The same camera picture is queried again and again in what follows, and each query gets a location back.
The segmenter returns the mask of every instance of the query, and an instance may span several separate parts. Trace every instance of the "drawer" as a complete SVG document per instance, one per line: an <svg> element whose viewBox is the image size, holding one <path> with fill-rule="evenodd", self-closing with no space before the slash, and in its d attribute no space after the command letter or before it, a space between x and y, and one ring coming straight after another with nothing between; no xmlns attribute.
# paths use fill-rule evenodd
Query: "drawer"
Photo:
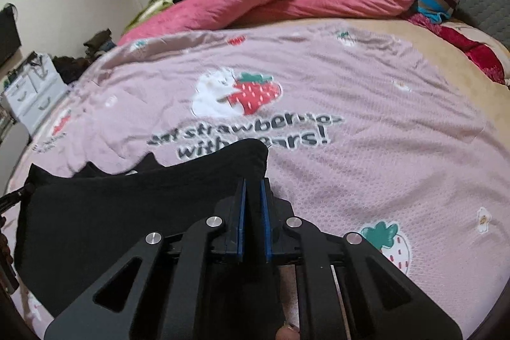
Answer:
<svg viewBox="0 0 510 340"><path fill-rule="evenodd" d="M48 84L59 77L52 59L48 55L43 54L41 56L41 62L41 66L25 66L25 70L27 70L30 81L34 85L36 91L44 90Z"/></svg>
<svg viewBox="0 0 510 340"><path fill-rule="evenodd" d="M12 109L12 112L19 116L26 108L34 102L37 92L30 82L29 77L23 74L5 90L5 98Z"/></svg>
<svg viewBox="0 0 510 340"><path fill-rule="evenodd" d="M30 135L34 134L44 118L51 112L52 108L66 91L66 85L62 80L55 79L49 88L39 95L35 103L20 116L20 121L25 124Z"/></svg>

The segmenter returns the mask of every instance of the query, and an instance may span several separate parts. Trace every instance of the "black screen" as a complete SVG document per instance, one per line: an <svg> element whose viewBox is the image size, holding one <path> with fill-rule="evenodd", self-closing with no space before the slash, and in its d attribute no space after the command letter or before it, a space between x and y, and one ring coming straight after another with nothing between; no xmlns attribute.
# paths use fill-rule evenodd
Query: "black screen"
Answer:
<svg viewBox="0 0 510 340"><path fill-rule="evenodd" d="M12 7L0 11L0 66L21 46Z"/></svg>

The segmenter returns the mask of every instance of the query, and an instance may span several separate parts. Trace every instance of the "triangular cutout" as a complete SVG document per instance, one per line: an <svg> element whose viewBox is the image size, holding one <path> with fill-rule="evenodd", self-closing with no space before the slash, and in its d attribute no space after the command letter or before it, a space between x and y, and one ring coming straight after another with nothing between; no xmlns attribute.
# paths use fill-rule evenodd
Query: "triangular cutout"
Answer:
<svg viewBox="0 0 510 340"><path fill-rule="evenodd" d="M393 310L411 301L411 296L405 288L395 281L373 258L367 258L367 265L372 274L372 279L377 287L377 291L379 292L382 306L386 310Z"/></svg>
<svg viewBox="0 0 510 340"><path fill-rule="evenodd" d="M114 311L115 313L120 313L126 305L126 301L128 300L129 293L131 292L131 288L141 265L141 258L133 258L129 261L108 284L98 291L94 296L94 303Z"/></svg>

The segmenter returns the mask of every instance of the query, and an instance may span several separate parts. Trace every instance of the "silver screw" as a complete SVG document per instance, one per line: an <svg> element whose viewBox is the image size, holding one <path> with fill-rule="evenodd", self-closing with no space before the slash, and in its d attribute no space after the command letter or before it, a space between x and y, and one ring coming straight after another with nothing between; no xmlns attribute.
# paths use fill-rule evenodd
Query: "silver screw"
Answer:
<svg viewBox="0 0 510 340"><path fill-rule="evenodd" d="M216 227L220 226L222 223L223 223L223 219L221 219L220 217L210 217L210 218L207 218L207 220L206 220L206 224L208 226L210 226L211 228L216 228Z"/></svg>
<svg viewBox="0 0 510 340"><path fill-rule="evenodd" d="M161 241L161 234L157 232L151 232L149 235L145 237L145 242L154 245Z"/></svg>
<svg viewBox="0 0 510 340"><path fill-rule="evenodd" d="M347 234L347 236L345 237L345 239L347 240L348 243L350 243L351 245L357 245L358 243L361 243L361 241L363 240L363 238L361 237L360 234L356 233L356 232L350 232Z"/></svg>
<svg viewBox="0 0 510 340"><path fill-rule="evenodd" d="M287 219L287 226L291 228L299 228L303 224L303 221L296 217Z"/></svg>

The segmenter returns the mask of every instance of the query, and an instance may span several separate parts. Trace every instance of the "exclamation mark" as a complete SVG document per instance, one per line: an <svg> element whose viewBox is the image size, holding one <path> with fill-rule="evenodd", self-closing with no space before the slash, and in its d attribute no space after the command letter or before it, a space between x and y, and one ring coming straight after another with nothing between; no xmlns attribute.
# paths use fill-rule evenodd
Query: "exclamation mark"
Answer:
<svg viewBox="0 0 510 340"><path fill-rule="evenodd" d="M318 125L317 129L319 130L319 134L322 137L322 144L327 144L326 130L324 129L324 126Z"/></svg>

